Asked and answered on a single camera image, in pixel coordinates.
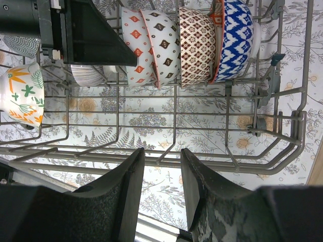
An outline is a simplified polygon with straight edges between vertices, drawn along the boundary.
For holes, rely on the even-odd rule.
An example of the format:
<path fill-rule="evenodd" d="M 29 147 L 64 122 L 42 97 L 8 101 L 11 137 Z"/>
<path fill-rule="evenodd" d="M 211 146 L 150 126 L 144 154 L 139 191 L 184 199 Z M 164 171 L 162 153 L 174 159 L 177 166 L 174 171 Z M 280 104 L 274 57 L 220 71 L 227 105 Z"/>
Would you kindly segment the grey dotted bowl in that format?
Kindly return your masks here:
<path fill-rule="evenodd" d="M 2 35 L 2 41 L 13 52 L 28 58 L 35 58 L 40 46 L 40 39 Z"/>

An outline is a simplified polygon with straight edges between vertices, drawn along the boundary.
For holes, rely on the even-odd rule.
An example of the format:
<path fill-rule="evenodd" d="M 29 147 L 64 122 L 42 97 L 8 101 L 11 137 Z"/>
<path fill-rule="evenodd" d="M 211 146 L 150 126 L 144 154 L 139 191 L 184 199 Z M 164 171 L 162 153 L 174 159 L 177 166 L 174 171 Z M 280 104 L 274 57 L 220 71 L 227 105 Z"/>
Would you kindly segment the brown lattice patterned bowl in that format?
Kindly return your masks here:
<path fill-rule="evenodd" d="M 181 87 L 208 81 L 216 59 L 216 31 L 211 18 L 201 11 L 179 7 Z"/>

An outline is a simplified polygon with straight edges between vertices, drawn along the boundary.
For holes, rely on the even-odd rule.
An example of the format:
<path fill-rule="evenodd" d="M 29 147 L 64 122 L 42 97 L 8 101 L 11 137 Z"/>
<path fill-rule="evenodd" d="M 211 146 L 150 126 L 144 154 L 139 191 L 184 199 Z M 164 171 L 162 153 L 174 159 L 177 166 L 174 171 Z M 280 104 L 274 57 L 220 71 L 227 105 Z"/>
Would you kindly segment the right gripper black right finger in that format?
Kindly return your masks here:
<path fill-rule="evenodd" d="M 241 187 L 181 151 L 193 241 L 322 241 L 321 186 Z"/>

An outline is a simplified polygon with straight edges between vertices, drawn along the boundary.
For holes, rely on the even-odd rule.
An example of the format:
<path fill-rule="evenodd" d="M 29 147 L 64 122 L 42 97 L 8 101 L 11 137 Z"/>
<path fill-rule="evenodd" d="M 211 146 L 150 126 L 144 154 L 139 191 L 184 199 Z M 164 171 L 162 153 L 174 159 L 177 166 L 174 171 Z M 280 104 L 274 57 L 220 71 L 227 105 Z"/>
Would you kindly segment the yellow floral bowl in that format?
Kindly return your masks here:
<path fill-rule="evenodd" d="M 37 62 L 10 68 L 1 76 L 1 111 L 14 121 L 40 127 L 44 105 L 44 81 Z"/>

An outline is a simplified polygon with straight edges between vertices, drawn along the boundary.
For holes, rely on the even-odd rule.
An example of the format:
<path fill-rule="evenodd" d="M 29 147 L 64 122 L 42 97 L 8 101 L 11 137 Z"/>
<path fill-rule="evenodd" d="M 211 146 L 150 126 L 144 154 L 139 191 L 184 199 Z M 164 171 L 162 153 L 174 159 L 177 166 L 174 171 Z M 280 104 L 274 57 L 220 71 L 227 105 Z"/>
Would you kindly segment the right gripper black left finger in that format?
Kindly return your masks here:
<path fill-rule="evenodd" d="M 134 241 L 143 148 L 73 192 L 1 186 L 1 241 Z"/>

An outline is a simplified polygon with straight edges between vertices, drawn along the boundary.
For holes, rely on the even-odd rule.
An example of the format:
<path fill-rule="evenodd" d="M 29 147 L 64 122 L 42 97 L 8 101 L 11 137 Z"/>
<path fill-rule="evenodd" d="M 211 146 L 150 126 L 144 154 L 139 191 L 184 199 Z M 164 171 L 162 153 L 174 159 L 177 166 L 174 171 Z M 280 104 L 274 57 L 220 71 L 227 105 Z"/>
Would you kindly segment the purple striped bowl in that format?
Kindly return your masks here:
<path fill-rule="evenodd" d="M 118 72 L 117 66 L 70 65 L 74 80 L 79 86 L 94 87 L 105 83 L 109 76 Z"/>

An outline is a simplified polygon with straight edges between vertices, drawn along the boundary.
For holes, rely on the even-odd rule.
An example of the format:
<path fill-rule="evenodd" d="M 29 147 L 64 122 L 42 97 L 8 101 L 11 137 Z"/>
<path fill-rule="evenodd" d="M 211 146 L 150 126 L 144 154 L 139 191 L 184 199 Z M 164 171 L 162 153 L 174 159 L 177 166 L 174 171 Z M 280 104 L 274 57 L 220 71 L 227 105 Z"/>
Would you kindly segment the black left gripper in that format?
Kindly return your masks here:
<path fill-rule="evenodd" d="M 136 54 L 92 1 L 1 1 L 1 34 L 40 39 L 44 55 L 66 64 L 137 65 Z"/>

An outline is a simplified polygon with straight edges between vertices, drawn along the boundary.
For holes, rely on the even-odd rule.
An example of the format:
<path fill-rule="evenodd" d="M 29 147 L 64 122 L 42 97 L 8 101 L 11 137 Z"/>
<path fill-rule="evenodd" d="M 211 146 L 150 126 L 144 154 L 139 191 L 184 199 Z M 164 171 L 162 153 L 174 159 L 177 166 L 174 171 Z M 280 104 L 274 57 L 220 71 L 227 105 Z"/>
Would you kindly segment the red diamond patterned bowl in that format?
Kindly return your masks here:
<path fill-rule="evenodd" d="M 217 75 L 220 69 L 221 53 L 223 48 L 225 23 L 224 1 L 212 1 L 210 12 L 208 13 L 208 15 L 213 20 L 214 27 L 216 30 L 216 68 L 213 80 L 210 82 L 210 84 L 213 84 L 217 79 Z"/>

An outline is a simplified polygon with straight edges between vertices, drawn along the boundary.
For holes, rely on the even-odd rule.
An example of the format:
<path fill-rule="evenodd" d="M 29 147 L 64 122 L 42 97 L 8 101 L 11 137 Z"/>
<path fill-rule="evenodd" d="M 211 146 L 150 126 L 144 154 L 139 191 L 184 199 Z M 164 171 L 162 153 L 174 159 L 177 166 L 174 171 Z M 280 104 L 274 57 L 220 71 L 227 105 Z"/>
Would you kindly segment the white bowl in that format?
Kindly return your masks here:
<path fill-rule="evenodd" d="M 126 67 L 129 88 L 137 88 L 156 79 L 154 57 L 146 25 L 139 11 L 121 8 L 123 41 L 137 57 L 137 65 Z"/>
<path fill-rule="evenodd" d="M 157 88 L 175 80 L 180 73 L 180 36 L 176 23 L 158 10 L 139 10 L 147 28 L 154 56 Z"/>

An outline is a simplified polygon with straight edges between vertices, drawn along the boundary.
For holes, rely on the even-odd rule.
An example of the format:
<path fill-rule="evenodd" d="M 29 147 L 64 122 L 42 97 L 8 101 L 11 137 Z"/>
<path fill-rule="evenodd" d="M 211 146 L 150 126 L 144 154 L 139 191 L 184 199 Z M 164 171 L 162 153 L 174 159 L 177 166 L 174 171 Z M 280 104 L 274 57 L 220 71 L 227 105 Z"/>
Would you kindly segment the blue zigzag bowl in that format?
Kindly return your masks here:
<path fill-rule="evenodd" d="M 223 1 L 223 39 L 214 82 L 236 77 L 247 65 L 254 43 L 254 19 L 243 1 Z"/>

